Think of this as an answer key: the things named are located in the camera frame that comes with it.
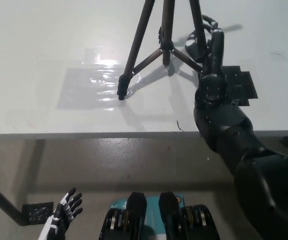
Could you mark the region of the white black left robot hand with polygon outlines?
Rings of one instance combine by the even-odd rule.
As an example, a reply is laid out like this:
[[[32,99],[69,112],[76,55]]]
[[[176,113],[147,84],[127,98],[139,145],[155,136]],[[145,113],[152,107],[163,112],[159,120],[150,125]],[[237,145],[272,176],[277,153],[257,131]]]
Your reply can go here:
[[[82,204],[82,193],[74,196],[75,192],[76,188],[73,187],[61,199],[46,220],[38,240],[64,240],[66,238],[65,234],[71,222],[83,211],[83,208],[79,207]]]

